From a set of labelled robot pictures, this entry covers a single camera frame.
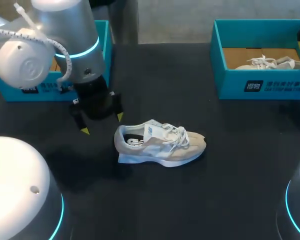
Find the white sneaker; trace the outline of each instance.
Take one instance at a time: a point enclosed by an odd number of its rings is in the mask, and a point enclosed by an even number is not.
[[[119,126],[114,145],[119,163],[156,162],[165,167],[177,167],[199,157],[207,144],[205,137],[187,132],[182,126],[161,124],[149,120],[136,126]]]
[[[252,58],[250,65],[243,65],[236,68],[236,70],[259,70],[259,69],[300,69],[300,61],[295,61],[292,58],[285,56],[275,60],[273,58],[266,58],[264,55],[259,58]]]

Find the shoe sole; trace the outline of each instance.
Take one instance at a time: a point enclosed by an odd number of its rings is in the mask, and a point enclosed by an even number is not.
[[[161,164],[164,167],[173,168],[173,167],[178,167],[178,166],[187,164],[187,163],[195,160],[202,153],[203,153],[203,151],[200,152],[198,155],[195,155],[191,158],[188,158],[188,159],[182,160],[182,161],[167,161],[167,160],[159,159],[159,158],[152,157],[152,156],[135,156],[135,155],[128,155],[128,154],[120,153],[118,163],[120,163],[120,164],[141,164],[141,163],[145,163],[145,162],[155,162],[155,163]]]

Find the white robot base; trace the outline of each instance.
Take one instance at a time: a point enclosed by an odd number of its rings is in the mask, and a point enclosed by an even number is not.
[[[70,240],[70,212],[48,165],[29,144],[0,137],[0,240]]]
[[[284,192],[276,226],[281,240],[300,240],[300,165]]]

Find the black tabletop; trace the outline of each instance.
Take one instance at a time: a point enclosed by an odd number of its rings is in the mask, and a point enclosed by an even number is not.
[[[67,103],[6,103],[0,136],[46,159],[79,240],[276,240],[276,208],[300,162],[300,102],[218,100],[209,44],[117,46],[122,124],[155,119],[206,136],[188,165],[117,164],[115,116],[77,130]]]

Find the white shoelace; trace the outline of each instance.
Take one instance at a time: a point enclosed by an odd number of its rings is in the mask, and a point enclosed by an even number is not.
[[[167,129],[164,133],[163,133],[163,137],[166,139],[165,142],[163,142],[164,145],[168,145],[168,144],[172,144],[172,148],[170,149],[170,152],[175,148],[175,147],[186,147],[189,145],[190,140],[189,140],[189,136],[187,134],[187,131],[185,130],[185,128],[183,126],[180,127],[175,127],[171,124],[165,123],[162,125],[163,129]],[[168,134],[170,132],[176,133],[177,138],[175,140],[170,140],[168,138]]]
[[[268,69],[268,68],[277,68],[277,61],[273,58],[266,58],[265,55],[262,55],[262,57],[258,58],[251,58],[247,62],[251,61],[251,64],[256,66],[256,69]]]

